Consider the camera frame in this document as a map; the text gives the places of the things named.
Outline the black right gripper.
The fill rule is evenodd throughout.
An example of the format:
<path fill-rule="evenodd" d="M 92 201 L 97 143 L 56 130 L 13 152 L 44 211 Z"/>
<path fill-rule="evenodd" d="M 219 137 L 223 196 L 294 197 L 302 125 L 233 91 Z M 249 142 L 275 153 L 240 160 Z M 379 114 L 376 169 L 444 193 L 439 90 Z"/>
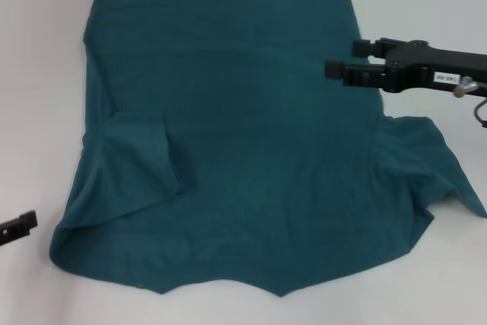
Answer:
<path fill-rule="evenodd" d="M 385 59 L 384 66 L 325 62 L 325 78 L 340 80 L 351 87 L 382 87 L 389 93 L 413 88 L 446 91 L 455 97 L 486 96 L 486 56 L 436 49 L 425 41 L 380 38 L 356 40 L 352 44 L 355 58 Z"/>

